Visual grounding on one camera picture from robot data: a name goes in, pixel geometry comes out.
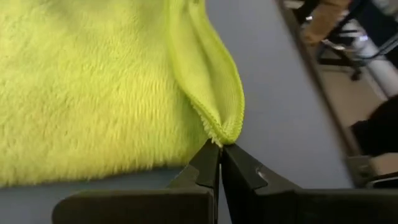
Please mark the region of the black office chair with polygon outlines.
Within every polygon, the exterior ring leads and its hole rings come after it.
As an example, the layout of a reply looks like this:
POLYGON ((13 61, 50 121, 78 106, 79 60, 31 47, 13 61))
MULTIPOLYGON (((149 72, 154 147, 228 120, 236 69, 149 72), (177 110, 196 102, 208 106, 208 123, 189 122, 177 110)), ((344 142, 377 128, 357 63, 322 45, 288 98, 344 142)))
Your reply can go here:
POLYGON ((398 31, 389 39, 387 39, 372 55, 360 55, 353 43, 355 40, 365 41, 367 35, 359 37, 344 36, 344 34, 358 33, 359 30, 344 30, 344 26, 349 24, 351 19, 344 18, 330 32, 327 38, 323 39, 320 48, 316 54, 317 61, 321 65, 334 65, 342 67, 351 67, 353 74, 350 76, 352 81, 359 80, 361 76, 361 67, 365 67, 372 61, 385 56, 391 50, 398 46, 398 31))

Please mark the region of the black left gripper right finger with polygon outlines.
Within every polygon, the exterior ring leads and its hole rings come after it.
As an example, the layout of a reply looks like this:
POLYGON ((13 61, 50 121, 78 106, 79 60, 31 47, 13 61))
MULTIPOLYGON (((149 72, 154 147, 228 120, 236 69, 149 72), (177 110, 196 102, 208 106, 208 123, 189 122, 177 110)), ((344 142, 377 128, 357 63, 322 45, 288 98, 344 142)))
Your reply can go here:
POLYGON ((235 144, 221 171, 233 224, 398 224, 398 189, 303 189, 235 144))

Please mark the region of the black bulky object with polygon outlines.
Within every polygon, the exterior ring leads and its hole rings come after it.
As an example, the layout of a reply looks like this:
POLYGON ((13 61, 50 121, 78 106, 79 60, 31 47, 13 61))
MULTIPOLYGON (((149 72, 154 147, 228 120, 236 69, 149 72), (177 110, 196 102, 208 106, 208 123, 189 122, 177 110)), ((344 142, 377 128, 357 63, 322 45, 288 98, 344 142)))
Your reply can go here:
POLYGON ((398 152, 398 95, 379 105, 368 119, 350 126, 363 154, 398 152))

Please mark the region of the black metal table frame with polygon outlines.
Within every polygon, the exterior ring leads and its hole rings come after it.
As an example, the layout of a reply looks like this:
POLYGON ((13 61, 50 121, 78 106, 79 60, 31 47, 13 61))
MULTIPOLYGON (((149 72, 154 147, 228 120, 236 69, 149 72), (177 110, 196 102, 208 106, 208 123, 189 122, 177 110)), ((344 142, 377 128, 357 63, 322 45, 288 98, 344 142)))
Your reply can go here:
POLYGON ((359 155, 359 146, 356 144, 354 136, 348 131, 348 128, 344 127, 341 123, 341 119, 332 105, 331 99, 328 96, 325 86, 320 79, 320 70, 318 69, 314 52, 303 42, 293 13, 290 11, 290 9, 286 8, 283 0, 274 1, 276 2, 278 10, 282 14, 282 18, 288 28, 290 35, 293 38, 293 42, 298 49, 298 53, 302 58, 303 64, 305 65, 305 69, 309 73, 310 78, 315 85, 315 89, 326 107, 326 113, 331 119, 332 129, 339 141, 340 157, 342 158, 343 164, 346 167, 348 176, 350 177, 354 187, 362 188, 366 183, 366 178, 361 176, 357 168, 357 165, 364 161, 359 155))

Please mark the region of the blue-grey table mat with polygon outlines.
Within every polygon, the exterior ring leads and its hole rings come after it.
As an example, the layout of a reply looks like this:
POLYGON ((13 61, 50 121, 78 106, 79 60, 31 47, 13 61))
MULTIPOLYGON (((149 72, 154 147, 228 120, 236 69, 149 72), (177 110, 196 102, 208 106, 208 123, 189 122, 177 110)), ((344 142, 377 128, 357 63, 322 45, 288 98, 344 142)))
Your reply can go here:
MULTIPOLYGON (((308 73, 275 0, 206 0, 211 23, 239 70, 245 119, 238 145, 306 189, 345 189, 352 181, 330 111, 308 73)), ((94 190, 160 189, 178 169, 0 189, 0 224, 52 224, 57 202, 94 190)))

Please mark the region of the yellow-green microfibre towel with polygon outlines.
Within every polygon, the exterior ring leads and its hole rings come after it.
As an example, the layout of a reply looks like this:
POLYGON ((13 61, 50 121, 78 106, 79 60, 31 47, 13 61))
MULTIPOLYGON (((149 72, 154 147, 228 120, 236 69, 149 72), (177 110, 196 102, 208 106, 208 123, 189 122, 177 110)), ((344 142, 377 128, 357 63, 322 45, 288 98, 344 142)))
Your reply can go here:
POLYGON ((186 164, 243 127, 206 0, 0 0, 0 188, 186 164))

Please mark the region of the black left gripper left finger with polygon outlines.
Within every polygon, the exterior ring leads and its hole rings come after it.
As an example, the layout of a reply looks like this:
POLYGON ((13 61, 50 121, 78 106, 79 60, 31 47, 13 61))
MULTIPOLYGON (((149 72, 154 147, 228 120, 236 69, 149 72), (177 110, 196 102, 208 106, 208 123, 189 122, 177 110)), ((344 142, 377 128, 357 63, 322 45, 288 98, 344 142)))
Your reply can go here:
POLYGON ((216 224, 220 148, 207 141, 163 189, 87 191, 61 200, 53 224, 216 224))

